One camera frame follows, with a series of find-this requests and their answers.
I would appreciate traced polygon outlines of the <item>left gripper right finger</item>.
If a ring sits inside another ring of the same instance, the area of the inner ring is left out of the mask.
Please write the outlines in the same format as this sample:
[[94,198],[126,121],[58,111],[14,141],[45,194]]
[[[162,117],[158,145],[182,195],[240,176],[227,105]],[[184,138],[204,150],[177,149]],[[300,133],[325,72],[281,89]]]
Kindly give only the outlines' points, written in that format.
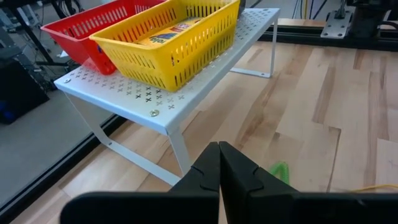
[[299,192],[220,142],[228,224],[398,224],[398,194]]

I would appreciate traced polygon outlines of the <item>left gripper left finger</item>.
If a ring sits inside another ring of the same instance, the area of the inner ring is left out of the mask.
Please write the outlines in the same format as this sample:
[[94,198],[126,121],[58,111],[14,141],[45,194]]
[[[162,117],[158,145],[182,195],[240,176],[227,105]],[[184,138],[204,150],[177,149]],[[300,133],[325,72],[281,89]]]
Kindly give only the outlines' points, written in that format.
[[63,208],[60,224],[218,224],[220,146],[211,142],[167,192],[91,192]]

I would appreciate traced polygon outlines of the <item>green spiral coil keychain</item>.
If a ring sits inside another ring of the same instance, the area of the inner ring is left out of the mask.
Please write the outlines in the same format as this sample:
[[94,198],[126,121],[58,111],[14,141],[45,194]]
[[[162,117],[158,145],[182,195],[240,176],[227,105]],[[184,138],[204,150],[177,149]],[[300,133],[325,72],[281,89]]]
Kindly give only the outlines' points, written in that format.
[[269,172],[285,184],[290,184],[289,165],[286,162],[276,162],[269,168]]

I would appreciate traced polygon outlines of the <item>red plastic basket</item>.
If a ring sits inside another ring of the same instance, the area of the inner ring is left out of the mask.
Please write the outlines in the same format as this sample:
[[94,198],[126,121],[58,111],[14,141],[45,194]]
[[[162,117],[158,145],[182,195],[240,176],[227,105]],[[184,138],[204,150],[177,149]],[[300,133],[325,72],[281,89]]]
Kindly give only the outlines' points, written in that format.
[[164,1],[114,0],[49,23],[41,29],[48,33],[75,62],[103,75],[110,75],[116,67],[106,54],[98,52],[98,44],[90,40],[89,36]]

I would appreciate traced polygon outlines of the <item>yellow green crayon box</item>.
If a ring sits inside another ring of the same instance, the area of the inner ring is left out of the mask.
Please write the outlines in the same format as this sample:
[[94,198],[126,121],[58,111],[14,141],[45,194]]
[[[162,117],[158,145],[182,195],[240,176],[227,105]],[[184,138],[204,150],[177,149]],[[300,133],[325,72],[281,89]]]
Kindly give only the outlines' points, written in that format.
[[146,39],[136,42],[136,44],[148,47],[158,47],[165,45],[167,42],[170,42],[187,30],[191,29],[196,23],[200,22],[201,20],[202,18],[199,17],[189,17],[182,22],[179,22],[173,26],[170,26],[155,34],[150,35]]

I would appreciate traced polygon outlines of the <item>yellow rubber band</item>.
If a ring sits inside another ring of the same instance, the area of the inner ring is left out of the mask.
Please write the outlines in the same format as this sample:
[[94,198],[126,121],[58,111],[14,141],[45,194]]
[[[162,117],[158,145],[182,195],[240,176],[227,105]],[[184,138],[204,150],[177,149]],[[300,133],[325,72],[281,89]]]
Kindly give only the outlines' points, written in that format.
[[380,184],[380,185],[372,185],[363,187],[361,189],[354,189],[351,192],[364,192],[369,190],[377,190],[377,189],[398,189],[398,184]]

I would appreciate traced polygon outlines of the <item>white perforated metal shelf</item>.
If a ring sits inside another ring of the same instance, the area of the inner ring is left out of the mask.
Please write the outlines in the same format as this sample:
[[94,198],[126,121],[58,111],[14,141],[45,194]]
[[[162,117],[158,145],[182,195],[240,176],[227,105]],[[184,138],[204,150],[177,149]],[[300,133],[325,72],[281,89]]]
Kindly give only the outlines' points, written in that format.
[[175,185],[180,177],[110,139],[90,117],[86,105],[91,103],[167,136],[178,164],[186,174],[192,163],[182,132],[179,130],[180,123],[228,72],[261,78],[272,76],[272,72],[236,68],[235,64],[269,27],[272,27],[274,32],[272,41],[276,41],[279,16],[278,8],[245,9],[236,26],[233,46],[212,60],[175,93],[124,78],[119,72],[104,77],[90,73],[83,67],[67,73],[54,83],[66,94],[100,143],[169,185]]

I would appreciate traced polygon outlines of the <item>yellow plastic basket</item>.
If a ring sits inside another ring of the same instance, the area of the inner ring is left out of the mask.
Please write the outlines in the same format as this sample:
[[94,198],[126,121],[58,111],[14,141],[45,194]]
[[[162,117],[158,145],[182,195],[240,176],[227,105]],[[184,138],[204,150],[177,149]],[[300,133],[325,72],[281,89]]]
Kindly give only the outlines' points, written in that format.
[[[179,90],[232,46],[240,0],[167,0],[90,35],[119,72],[168,91]],[[158,47],[138,45],[189,17],[196,23]]]

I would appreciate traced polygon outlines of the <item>black case with blue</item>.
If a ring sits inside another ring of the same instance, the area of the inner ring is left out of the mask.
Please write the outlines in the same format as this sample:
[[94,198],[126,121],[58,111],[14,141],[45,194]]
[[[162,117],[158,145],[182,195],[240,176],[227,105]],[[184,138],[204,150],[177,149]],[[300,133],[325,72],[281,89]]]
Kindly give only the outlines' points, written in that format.
[[16,60],[0,59],[0,123],[11,124],[50,98]]

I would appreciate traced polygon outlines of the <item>black metal table legs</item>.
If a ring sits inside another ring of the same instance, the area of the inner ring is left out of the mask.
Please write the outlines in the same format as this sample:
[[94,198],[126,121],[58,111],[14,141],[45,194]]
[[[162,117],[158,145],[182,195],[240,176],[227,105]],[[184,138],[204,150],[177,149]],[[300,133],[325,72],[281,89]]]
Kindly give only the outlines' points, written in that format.
[[42,45],[40,38],[37,37],[32,28],[23,19],[22,8],[24,6],[30,6],[33,3],[37,4],[50,4],[55,10],[56,14],[60,19],[67,16],[83,12],[85,9],[82,7],[80,0],[0,0],[0,9],[8,9],[10,13],[16,18],[17,22],[21,25],[22,30],[27,36],[33,41],[35,49],[43,57],[44,61],[36,61],[35,64],[38,66],[54,66],[54,67],[66,67],[68,68],[71,63],[69,62],[55,62],[50,56],[48,50]]

